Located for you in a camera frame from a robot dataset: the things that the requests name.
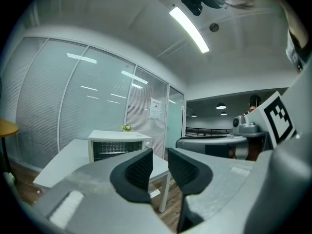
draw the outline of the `white desk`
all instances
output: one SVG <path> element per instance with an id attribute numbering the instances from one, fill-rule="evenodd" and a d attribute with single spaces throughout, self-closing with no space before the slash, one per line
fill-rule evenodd
<path id="1" fill-rule="evenodd" d="M 88 163 L 88 141 L 74 139 L 47 164 L 34 180 L 34 185 L 40 187 L 43 192 L 47 191 L 73 171 Z M 170 176 L 168 162 L 153 155 L 153 171 L 150 176 L 150 182 L 161 177 L 163 178 L 159 205 L 161 213 L 166 208 Z"/>

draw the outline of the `ceiling light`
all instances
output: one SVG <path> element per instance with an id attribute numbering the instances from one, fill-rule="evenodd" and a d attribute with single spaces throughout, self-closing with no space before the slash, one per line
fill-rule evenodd
<path id="1" fill-rule="evenodd" d="M 113 103 L 117 103 L 117 104 L 120 104 L 120 102 L 115 102 L 115 101 L 111 101 L 111 100 L 108 100 L 109 102 L 113 102 Z"/>
<path id="2" fill-rule="evenodd" d="M 127 97 L 124 97 L 124 96 L 118 96 L 118 95 L 114 95 L 114 94 L 111 94 L 112 96 L 117 96 L 117 97 L 120 97 L 120 98 L 127 98 Z"/>
<path id="3" fill-rule="evenodd" d="M 134 83 L 132 83 L 132 86 L 134 86 L 134 87 L 136 87 L 136 88 L 142 88 L 141 86 L 136 85 L 136 84 L 134 84 Z"/>
<path id="4" fill-rule="evenodd" d="M 178 8 L 174 8 L 172 11 L 169 12 L 171 16 L 177 20 L 182 27 L 189 33 L 189 35 L 193 38 L 201 52 L 205 53 L 209 51 L 207 44 L 205 43 L 203 37 L 196 29 L 194 24 L 188 19 L 188 17 Z"/>
<path id="5" fill-rule="evenodd" d="M 216 106 L 216 109 L 225 109 L 226 108 L 226 105 L 224 103 L 219 103 L 217 106 Z"/>
<path id="6" fill-rule="evenodd" d="M 142 83 L 144 83 L 144 84 L 147 84 L 147 83 L 148 83 L 148 81 L 143 80 L 143 79 L 140 78 L 140 77 L 134 76 L 133 74 L 130 74 L 130 73 L 124 71 L 124 70 L 122 70 L 121 73 L 122 73 L 123 75 L 129 76 L 129 77 L 131 77 L 131 78 L 133 77 L 133 79 L 135 79 L 135 80 L 137 80 L 137 81 L 140 81 L 140 82 L 142 82 Z"/>
<path id="7" fill-rule="evenodd" d="M 96 98 L 96 97 L 93 97 L 93 96 L 87 96 L 87 97 L 90 97 L 90 98 L 94 98 L 94 99 L 98 99 L 98 98 Z"/>
<path id="8" fill-rule="evenodd" d="M 95 88 L 89 88 L 89 87 L 85 87 L 85 86 L 81 86 L 81 87 L 97 91 L 97 89 L 95 89 Z"/>
<path id="9" fill-rule="evenodd" d="M 94 63 L 94 64 L 97 63 L 97 60 L 94 60 L 94 59 L 91 59 L 91 58 L 88 58 L 88 57 L 82 57 L 82 56 L 69 54 L 69 53 L 67 53 L 67 56 L 70 57 L 70 58 L 74 58 L 74 59 L 85 60 L 85 61 L 88 61 L 88 62 L 91 62 L 91 63 Z"/>

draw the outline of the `railing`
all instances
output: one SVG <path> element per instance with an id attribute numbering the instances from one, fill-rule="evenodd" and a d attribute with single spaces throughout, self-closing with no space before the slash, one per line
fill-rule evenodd
<path id="1" fill-rule="evenodd" d="M 213 129 L 213 128 L 194 128 L 187 127 L 185 131 L 186 137 L 212 136 L 212 135 L 228 135 L 231 129 Z"/>

